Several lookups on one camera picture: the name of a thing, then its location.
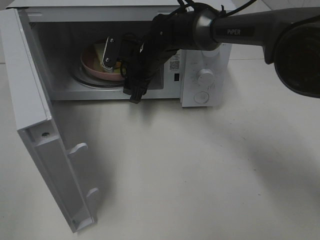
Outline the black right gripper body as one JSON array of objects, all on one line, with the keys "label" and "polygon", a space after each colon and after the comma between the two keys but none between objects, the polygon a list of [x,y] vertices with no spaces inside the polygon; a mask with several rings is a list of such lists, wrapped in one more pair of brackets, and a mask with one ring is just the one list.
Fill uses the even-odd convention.
[{"label": "black right gripper body", "polygon": [[143,37],[121,37],[118,60],[126,83],[149,83],[161,66],[178,50],[200,50],[196,40],[199,11],[158,14]]}]

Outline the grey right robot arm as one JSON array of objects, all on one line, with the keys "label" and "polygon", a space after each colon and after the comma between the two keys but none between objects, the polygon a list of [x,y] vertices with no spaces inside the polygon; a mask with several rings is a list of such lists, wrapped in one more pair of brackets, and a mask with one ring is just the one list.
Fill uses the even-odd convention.
[{"label": "grey right robot arm", "polygon": [[158,14],[131,51],[123,91],[133,103],[179,50],[213,51],[221,44],[260,46],[281,82],[302,96],[320,96],[320,9],[300,7],[235,14],[192,3]]}]

